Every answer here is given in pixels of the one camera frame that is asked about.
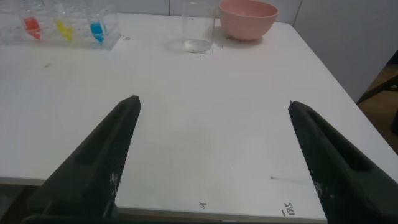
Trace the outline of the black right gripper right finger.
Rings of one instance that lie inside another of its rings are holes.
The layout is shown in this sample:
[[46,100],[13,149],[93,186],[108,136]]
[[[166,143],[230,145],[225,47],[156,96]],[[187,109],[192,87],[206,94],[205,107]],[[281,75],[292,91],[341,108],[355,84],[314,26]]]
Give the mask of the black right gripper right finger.
[[289,115],[328,223],[397,223],[397,182],[311,107]]

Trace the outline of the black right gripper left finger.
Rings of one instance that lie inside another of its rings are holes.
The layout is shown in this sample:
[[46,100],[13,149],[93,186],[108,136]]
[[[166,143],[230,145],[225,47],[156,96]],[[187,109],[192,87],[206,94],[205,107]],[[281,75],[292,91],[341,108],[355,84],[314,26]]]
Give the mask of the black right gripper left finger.
[[141,109],[132,95],[120,101],[32,194],[35,213],[102,217],[114,201]]

